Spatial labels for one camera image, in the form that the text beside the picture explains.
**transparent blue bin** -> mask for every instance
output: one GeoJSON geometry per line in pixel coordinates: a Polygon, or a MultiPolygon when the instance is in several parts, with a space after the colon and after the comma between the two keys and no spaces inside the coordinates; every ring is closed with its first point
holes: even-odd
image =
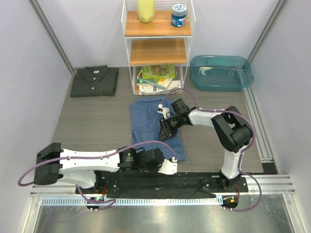
{"type": "Polygon", "coordinates": [[[242,91],[254,81],[249,62],[235,56],[196,56],[190,77],[201,91],[242,91]]]}

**gray floor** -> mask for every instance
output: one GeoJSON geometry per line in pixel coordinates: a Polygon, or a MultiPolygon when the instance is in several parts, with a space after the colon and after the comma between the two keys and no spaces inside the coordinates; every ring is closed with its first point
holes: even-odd
{"type": "MultiPolygon", "coordinates": [[[[258,195],[240,196],[237,209],[249,208],[257,200],[258,195]]],[[[263,195],[260,205],[244,213],[232,213],[218,205],[124,206],[98,213],[85,211],[84,206],[43,206],[35,232],[294,233],[282,195],[263,195]]]]}
{"type": "MultiPolygon", "coordinates": [[[[53,142],[61,142],[62,148],[83,151],[113,150],[131,144],[130,104],[133,95],[128,67],[119,70],[117,92],[114,97],[71,98],[71,84],[57,123],[53,142]]],[[[227,108],[236,106],[248,116],[242,92],[203,92],[197,90],[186,78],[185,88],[197,97],[200,107],[227,108]]],[[[193,100],[188,93],[175,94],[173,100],[182,98],[189,106],[193,100]]],[[[178,163],[179,171],[219,171],[224,159],[224,149],[213,128],[184,126],[180,129],[187,160],[178,163]]],[[[246,172],[262,172],[257,147],[254,145],[244,156],[242,169],[246,172]]]]}

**wooden shelf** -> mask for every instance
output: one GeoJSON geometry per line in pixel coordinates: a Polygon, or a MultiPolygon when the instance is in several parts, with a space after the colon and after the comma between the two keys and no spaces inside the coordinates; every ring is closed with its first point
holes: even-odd
{"type": "Polygon", "coordinates": [[[127,13],[125,37],[144,36],[191,36],[189,16],[183,27],[171,25],[171,11],[156,11],[154,20],[150,23],[140,22],[136,11],[127,13]]]}
{"type": "Polygon", "coordinates": [[[186,64],[184,39],[134,40],[131,49],[131,66],[186,64]]]}

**folded dark green shirt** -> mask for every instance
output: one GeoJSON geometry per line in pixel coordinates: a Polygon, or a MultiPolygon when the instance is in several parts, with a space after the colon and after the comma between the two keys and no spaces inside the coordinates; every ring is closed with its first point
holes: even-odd
{"type": "Polygon", "coordinates": [[[114,96],[118,74],[118,68],[107,66],[78,69],[73,78],[70,96],[114,96]]]}

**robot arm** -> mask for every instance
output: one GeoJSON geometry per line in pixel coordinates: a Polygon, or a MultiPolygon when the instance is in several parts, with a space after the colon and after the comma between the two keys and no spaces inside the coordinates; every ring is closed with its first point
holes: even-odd
{"type": "MultiPolygon", "coordinates": [[[[249,144],[252,133],[247,123],[240,117],[226,113],[207,113],[189,108],[182,99],[172,103],[176,114],[170,116],[169,109],[159,106],[158,111],[164,115],[160,120],[161,133],[159,140],[173,137],[178,128],[183,125],[206,125],[214,127],[222,146],[225,148],[224,165],[219,173],[223,188],[232,188],[240,180],[238,160],[241,150],[249,144]]],[[[239,113],[235,107],[227,110],[239,113]]],[[[52,143],[37,154],[36,164],[50,159],[64,157],[53,163],[48,163],[35,169],[34,184],[49,185],[57,181],[78,185],[84,189],[92,188],[102,180],[100,172],[137,171],[159,172],[173,175],[177,172],[177,160],[164,159],[160,149],[140,151],[127,149],[116,153],[117,150],[103,152],[82,152],[61,149],[60,143],[52,143]]]]}
{"type": "Polygon", "coordinates": [[[61,149],[60,143],[52,143],[37,154],[36,163],[49,159],[67,157],[69,159],[49,163],[35,169],[34,184],[49,185],[57,181],[78,185],[84,189],[96,186],[102,177],[97,177],[95,171],[127,172],[154,171],[167,175],[177,172],[177,161],[164,159],[160,149],[136,152],[131,148],[113,156],[102,159],[88,159],[101,157],[117,152],[117,150],[103,152],[84,152],[61,149]]]}
{"type": "MultiPolygon", "coordinates": [[[[223,186],[233,186],[240,178],[239,157],[241,151],[250,143],[252,131],[242,118],[229,113],[203,112],[195,107],[189,108],[182,99],[172,103],[176,114],[170,116],[169,109],[159,105],[158,112],[164,117],[160,120],[161,133],[159,140],[173,137],[177,129],[183,125],[205,125],[214,127],[218,138],[225,149],[224,164],[220,171],[223,186]]],[[[239,113],[234,106],[227,108],[231,112],[239,113]]]]}

